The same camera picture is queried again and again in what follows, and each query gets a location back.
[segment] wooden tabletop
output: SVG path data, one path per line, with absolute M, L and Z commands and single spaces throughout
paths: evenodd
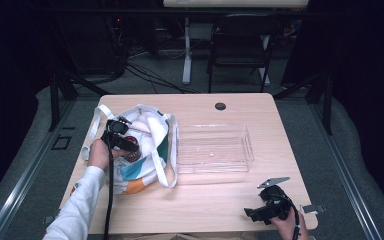
M 216 103 L 225 103 L 223 111 Z M 268 178 L 290 177 L 279 184 L 299 208 L 310 205 L 307 190 L 298 169 L 282 121 L 271 95 L 253 94 L 161 94 L 108 95 L 100 104 L 118 114 L 137 104 L 157 107 L 171 113 L 182 125 L 245 124 L 249 131 L 254 160 L 249 172 L 180 174 L 173 189 L 158 181 L 134 195 L 114 197 L 110 233 L 205 233 L 274 230 L 263 222 L 252 222 L 244 208 L 264 206 L 257 185 Z M 79 155 L 61 206 L 72 186 L 82 176 L 87 162 Z M 166 168 L 168 178 L 173 174 Z M 90 233 L 103 233 L 108 205 L 108 187 L 100 192 Z M 308 229 L 317 227 L 317 218 L 306 214 Z
M 165 7 L 305 8 L 308 0 L 164 0 Z

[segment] forearm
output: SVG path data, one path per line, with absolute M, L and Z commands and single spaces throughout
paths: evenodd
M 58 217 L 46 229 L 44 239 L 87 239 L 99 190 L 104 182 L 102 169 L 88 167 Z

